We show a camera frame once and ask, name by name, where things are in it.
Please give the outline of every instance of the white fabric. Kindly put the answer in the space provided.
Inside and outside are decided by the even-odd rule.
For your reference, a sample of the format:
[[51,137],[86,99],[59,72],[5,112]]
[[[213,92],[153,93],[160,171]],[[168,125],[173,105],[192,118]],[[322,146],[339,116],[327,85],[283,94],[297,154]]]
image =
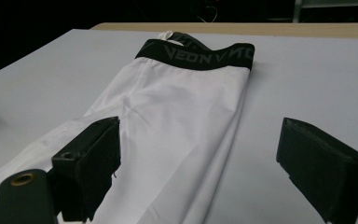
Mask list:
[[93,121],[119,116],[122,165],[93,223],[201,223],[234,138],[248,68],[193,71],[147,58],[125,66],[81,119],[65,122],[0,169],[48,170]]

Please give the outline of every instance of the elastic waistband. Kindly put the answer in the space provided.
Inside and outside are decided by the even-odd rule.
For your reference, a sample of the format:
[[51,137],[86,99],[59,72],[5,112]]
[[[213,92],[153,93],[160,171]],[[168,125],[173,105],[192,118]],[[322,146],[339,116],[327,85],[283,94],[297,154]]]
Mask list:
[[135,58],[146,57],[175,67],[212,70],[225,66],[252,69],[255,46],[234,44],[225,49],[187,48],[159,39],[147,40]]

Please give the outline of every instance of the black waistband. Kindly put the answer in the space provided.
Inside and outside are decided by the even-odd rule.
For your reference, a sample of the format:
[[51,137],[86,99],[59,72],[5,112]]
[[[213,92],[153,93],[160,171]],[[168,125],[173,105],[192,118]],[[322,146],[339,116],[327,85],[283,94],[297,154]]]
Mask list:
[[252,69],[254,54],[255,46],[252,44],[234,44],[225,49],[208,50],[150,39],[146,41],[135,58],[146,57],[176,67],[205,71],[225,66]]

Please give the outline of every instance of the dark background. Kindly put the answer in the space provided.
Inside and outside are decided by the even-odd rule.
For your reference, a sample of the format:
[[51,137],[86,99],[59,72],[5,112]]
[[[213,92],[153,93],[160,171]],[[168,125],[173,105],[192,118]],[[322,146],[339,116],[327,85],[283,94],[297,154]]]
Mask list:
[[[0,69],[101,22],[291,22],[295,0],[0,0]],[[303,9],[300,22],[357,22],[358,7]]]

